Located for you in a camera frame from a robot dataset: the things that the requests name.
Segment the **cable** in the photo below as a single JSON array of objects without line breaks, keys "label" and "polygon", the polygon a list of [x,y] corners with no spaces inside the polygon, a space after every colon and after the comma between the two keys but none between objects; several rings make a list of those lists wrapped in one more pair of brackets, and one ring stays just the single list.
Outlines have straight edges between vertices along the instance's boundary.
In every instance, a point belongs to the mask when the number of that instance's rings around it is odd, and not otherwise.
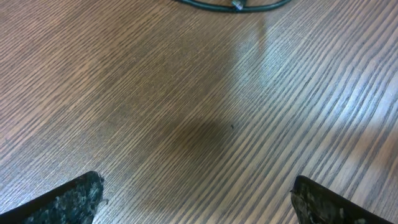
[{"label": "cable", "polygon": [[290,2],[291,0],[280,0],[279,2],[273,3],[273,4],[268,4],[265,6],[251,6],[251,7],[246,7],[244,6],[242,9],[238,9],[234,6],[219,6],[216,4],[209,4],[209,3],[204,3],[204,2],[199,2],[196,0],[175,0],[184,4],[191,5],[193,7],[197,7],[199,9],[204,9],[208,11],[214,11],[214,12],[233,12],[233,13],[248,13],[248,12],[265,12],[265,11],[270,11],[273,9],[277,9],[284,4]]}]

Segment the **wire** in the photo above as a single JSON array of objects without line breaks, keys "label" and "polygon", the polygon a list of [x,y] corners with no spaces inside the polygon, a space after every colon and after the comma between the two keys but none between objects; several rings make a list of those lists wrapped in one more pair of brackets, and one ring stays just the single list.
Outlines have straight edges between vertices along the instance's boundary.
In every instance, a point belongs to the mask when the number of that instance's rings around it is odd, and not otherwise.
[{"label": "wire", "polygon": [[220,6],[216,4],[209,4],[209,3],[204,3],[204,2],[199,2],[196,0],[176,0],[181,3],[185,3],[188,5],[191,5],[193,7],[197,7],[199,9],[204,9],[208,11],[214,11],[214,12],[233,12],[233,13],[248,13],[248,12],[265,12],[265,11],[270,11],[273,9],[277,9],[284,4],[290,2],[291,0],[280,0],[279,2],[273,3],[273,4],[268,4],[265,6],[250,6],[250,7],[243,7],[242,9],[237,9],[234,6]]}]

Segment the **black cable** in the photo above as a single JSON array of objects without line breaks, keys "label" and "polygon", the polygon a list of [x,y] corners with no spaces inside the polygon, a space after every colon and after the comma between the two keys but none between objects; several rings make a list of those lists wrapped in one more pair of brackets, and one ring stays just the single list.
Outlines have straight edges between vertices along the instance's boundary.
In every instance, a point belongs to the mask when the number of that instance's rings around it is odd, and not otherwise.
[{"label": "black cable", "polygon": [[209,4],[209,3],[199,2],[199,1],[195,1],[195,0],[176,0],[176,1],[197,7],[199,9],[208,10],[208,11],[248,13],[248,12],[265,12],[265,11],[277,9],[277,8],[283,6],[284,4],[290,2],[291,0],[280,0],[279,2],[276,2],[273,4],[268,4],[265,6],[251,6],[251,7],[245,6],[240,10],[234,6],[219,6],[216,4]]}]

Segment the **wooden table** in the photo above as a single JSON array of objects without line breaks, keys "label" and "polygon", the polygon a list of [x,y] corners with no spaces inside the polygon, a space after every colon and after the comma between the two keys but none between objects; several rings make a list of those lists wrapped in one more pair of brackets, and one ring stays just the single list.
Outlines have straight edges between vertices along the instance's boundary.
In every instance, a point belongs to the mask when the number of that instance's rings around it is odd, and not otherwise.
[{"label": "wooden table", "polygon": [[398,0],[2,0],[0,52],[0,212],[97,170],[95,223],[297,223],[301,174],[398,223]]}]

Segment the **table top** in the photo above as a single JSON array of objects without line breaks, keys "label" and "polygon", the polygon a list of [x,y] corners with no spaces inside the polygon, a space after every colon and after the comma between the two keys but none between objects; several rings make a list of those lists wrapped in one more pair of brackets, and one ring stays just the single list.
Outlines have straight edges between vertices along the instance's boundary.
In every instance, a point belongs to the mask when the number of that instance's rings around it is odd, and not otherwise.
[{"label": "table top", "polygon": [[398,223],[397,28],[397,0],[1,1],[0,212],[95,170],[94,223],[297,223],[305,175]]}]

